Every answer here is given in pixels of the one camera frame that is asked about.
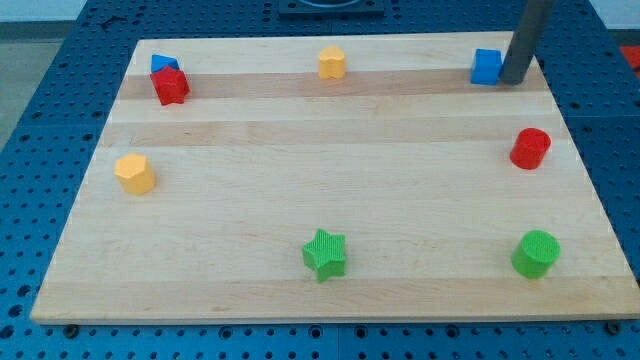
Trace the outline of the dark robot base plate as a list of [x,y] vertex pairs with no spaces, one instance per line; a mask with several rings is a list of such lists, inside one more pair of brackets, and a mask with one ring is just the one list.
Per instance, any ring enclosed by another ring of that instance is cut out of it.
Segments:
[[383,15],[385,0],[278,0],[280,17]]

